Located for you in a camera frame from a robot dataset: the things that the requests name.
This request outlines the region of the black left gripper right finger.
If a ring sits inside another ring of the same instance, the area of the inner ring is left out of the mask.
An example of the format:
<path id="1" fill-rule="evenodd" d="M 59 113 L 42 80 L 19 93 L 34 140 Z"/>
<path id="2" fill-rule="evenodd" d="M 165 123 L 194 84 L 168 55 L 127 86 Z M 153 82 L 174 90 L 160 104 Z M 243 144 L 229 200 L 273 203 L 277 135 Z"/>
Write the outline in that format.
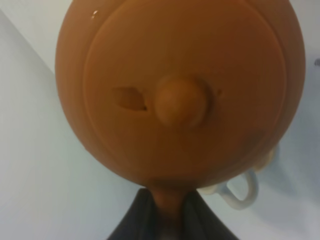
<path id="1" fill-rule="evenodd" d="M 238 240 L 196 190 L 184 199 L 181 230 L 183 240 Z"/>

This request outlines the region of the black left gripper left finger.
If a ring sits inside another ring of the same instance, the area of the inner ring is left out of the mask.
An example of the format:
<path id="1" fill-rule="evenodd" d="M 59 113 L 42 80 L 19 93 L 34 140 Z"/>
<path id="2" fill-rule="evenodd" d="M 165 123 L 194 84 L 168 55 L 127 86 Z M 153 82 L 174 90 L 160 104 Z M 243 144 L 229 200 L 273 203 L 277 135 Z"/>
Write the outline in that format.
<path id="1" fill-rule="evenodd" d="M 156 240 L 157 208 L 151 192 L 138 190 L 130 208 L 108 240 Z"/>

